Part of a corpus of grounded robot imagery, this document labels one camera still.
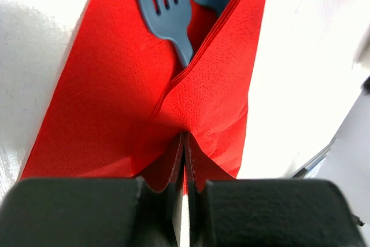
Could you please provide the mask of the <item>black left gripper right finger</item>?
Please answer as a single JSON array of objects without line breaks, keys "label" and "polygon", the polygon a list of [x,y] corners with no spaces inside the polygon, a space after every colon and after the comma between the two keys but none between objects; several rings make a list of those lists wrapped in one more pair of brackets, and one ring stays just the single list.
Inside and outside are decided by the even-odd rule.
[{"label": "black left gripper right finger", "polygon": [[364,246],[339,188],[322,179],[241,179],[184,136],[191,246]]}]

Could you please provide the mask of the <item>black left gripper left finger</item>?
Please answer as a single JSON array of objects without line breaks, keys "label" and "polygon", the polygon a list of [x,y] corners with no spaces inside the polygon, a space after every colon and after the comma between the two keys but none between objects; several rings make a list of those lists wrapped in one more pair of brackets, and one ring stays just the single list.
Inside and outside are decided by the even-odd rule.
[{"label": "black left gripper left finger", "polygon": [[184,136],[133,178],[29,178],[1,205],[2,246],[178,246]]}]

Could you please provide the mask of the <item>red paper napkin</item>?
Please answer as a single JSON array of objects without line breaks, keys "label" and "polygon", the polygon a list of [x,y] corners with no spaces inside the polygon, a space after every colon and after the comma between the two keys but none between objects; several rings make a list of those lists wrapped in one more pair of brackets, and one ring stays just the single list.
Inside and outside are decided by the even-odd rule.
[{"label": "red paper napkin", "polygon": [[21,177],[132,177],[184,131],[236,176],[264,6],[231,0],[216,17],[193,3],[184,69],[136,0],[90,0]]}]

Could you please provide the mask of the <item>blue plastic fork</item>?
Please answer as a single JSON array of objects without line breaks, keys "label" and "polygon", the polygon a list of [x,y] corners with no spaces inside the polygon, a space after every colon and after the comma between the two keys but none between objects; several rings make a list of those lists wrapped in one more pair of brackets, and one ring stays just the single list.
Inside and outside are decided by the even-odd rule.
[{"label": "blue plastic fork", "polygon": [[191,21],[190,0],[138,0],[141,15],[153,35],[173,43],[185,68],[194,55],[187,29]]}]

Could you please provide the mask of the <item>aluminium mounting rail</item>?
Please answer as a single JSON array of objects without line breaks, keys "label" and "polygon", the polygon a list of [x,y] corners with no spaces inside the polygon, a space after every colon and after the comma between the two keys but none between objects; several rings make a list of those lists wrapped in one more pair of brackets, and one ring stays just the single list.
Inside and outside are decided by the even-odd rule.
[{"label": "aluminium mounting rail", "polygon": [[332,145],[336,141],[336,138],[333,137],[330,143],[325,146],[318,154],[311,158],[307,163],[302,167],[292,173],[290,179],[307,179],[313,178],[317,175],[322,163],[325,161],[327,153],[330,151]]}]

